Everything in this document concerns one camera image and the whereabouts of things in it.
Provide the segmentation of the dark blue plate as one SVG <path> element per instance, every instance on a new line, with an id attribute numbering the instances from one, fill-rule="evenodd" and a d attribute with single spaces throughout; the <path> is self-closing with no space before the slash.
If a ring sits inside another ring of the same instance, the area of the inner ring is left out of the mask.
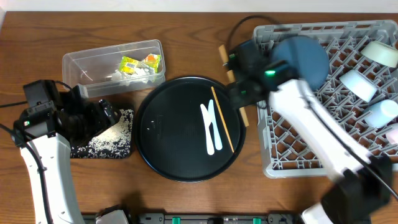
<path id="1" fill-rule="evenodd" d="M 271 61 L 285 60 L 307 81 L 312 91 L 326 81 L 329 58 L 317 40 L 306 36 L 289 37 L 271 50 Z"/>

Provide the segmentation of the light blue rice bowl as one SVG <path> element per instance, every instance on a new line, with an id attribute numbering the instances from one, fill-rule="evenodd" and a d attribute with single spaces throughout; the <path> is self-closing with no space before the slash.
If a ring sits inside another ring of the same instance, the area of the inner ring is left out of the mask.
<path id="1" fill-rule="evenodd" d="M 339 77 L 347 89 L 369 103 L 377 91 L 376 85 L 357 70 L 350 70 Z"/>

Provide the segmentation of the white tissue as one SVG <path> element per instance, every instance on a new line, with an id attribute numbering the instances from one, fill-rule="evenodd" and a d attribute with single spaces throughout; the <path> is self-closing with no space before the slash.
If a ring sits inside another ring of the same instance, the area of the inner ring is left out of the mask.
<path id="1" fill-rule="evenodd" d="M 122 81 L 123 85 L 128 84 L 128 80 L 132 80 L 134 82 L 154 82 L 155 74 L 148 68 L 137 68 L 132 73 L 121 72 L 119 70 L 115 70 L 114 73 L 108 75 L 106 77 L 107 81 Z"/>

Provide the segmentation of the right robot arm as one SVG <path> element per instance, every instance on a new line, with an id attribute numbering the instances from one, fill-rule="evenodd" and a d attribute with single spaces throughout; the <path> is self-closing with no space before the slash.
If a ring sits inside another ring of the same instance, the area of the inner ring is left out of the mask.
<path id="1" fill-rule="evenodd" d="M 270 57 L 252 40 L 233 50 L 219 49 L 234 82 L 228 85 L 234 108 L 264 101 L 280 114 L 321 161 L 332 188 L 301 213 L 304 223 L 356 223 L 397 197 L 392 162 L 376 157 L 353 139 L 314 95 L 306 74 L 325 78 L 324 48 L 308 37 L 282 41 Z"/>

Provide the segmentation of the white plastic spoon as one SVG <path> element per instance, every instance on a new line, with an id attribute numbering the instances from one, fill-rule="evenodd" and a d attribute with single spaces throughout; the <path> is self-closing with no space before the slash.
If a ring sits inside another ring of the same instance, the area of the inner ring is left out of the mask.
<path id="1" fill-rule="evenodd" d="M 208 111 L 204 104 L 200 105 L 200 109 L 201 109 L 201 113 L 203 116 L 203 122 L 204 122 L 204 126 L 205 126 L 206 150 L 207 150 L 208 155 L 212 156 L 215 153 L 215 149 L 214 149 L 214 145 L 213 145 L 213 141 L 212 141 L 211 133 L 210 133 L 210 124 L 211 124 L 210 115 L 208 114 Z"/>

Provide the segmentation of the small light blue cup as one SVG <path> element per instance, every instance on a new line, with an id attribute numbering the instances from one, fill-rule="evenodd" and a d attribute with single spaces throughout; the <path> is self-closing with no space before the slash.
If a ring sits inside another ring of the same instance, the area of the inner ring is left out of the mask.
<path id="1" fill-rule="evenodd" d="M 395 101 L 383 100 L 365 110 L 365 112 L 368 111 L 370 114 L 364 119 L 368 126 L 382 128 L 397 117 L 398 108 Z"/>

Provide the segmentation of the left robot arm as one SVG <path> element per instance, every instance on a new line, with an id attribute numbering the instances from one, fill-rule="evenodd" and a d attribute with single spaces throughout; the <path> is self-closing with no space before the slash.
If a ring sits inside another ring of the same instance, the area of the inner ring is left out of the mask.
<path id="1" fill-rule="evenodd" d="M 90 102 L 79 87 L 59 92 L 57 82 L 23 87 L 27 104 L 12 137 L 27 166 L 36 223 L 84 223 L 70 168 L 72 148 L 87 145 L 117 124 L 119 109 L 107 100 Z"/>

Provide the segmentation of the yellow green snack wrapper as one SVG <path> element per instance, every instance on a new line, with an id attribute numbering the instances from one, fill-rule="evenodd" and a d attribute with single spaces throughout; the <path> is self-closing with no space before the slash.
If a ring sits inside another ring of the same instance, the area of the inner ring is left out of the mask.
<path id="1" fill-rule="evenodd" d="M 119 71 L 128 74 L 153 75 L 158 72 L 161 59 L 161 55 L 157 54 L 149 54 L 142 60 L 123 56 Z"/>

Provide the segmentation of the wooden chopstick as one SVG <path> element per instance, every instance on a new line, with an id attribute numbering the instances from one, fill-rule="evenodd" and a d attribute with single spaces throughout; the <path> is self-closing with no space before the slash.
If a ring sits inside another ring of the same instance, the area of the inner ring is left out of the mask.
<path id="1" fill-rule="evenodd" d="M 224 120 L 223 112 L 221 110 L 221 106 L 220 106 L 220 103 L 218 101 L 218 97 L 217 97 L 215 88 L 212 86 L 211 90 L 212 90 L 213 97 L 215 99 L 215 103 L 216 103 L 216 106 L 217 106 L 217 109 L 218 109 L 218 112 L 219 112 L 219 115 L 220 115 L 220 118 L 221 118 L 221 122 L 222 122 L 223 127 L 224 127 L 224 131 L 225 131 L 229 146 L 231 148 L 232 153 L 234 154 L 235 153 L 234 146 L 233 146 L 233 144 L 231 142 L 231 138 L 230 138 L 230 135 L 229 135 L 228 127 L 227 127 L 226 122 Z"/>
<path id="2" fill-rule="evenodd" d="M 223 63 L 223 66 L 225 67 L 227 62 L 228 62 L 228 54 L 227 54 L 225 45 L 219 46 L 218 52 L 219 52 L 221 61 Z M 235 82 L 233 71 L 228 69 L 228 71 L 226 73 L 227 73 L 227 77 L 228 77 L 229 82 L 230 83 Z M 244 123 L 245 127 L 248 127 L 249 126 L 249 120 L 248 120 L 245 108 L 244 107 L 240 108 L 239 112 L 241 114 L 241 117 L 243 119 L 243 123 Z"/>

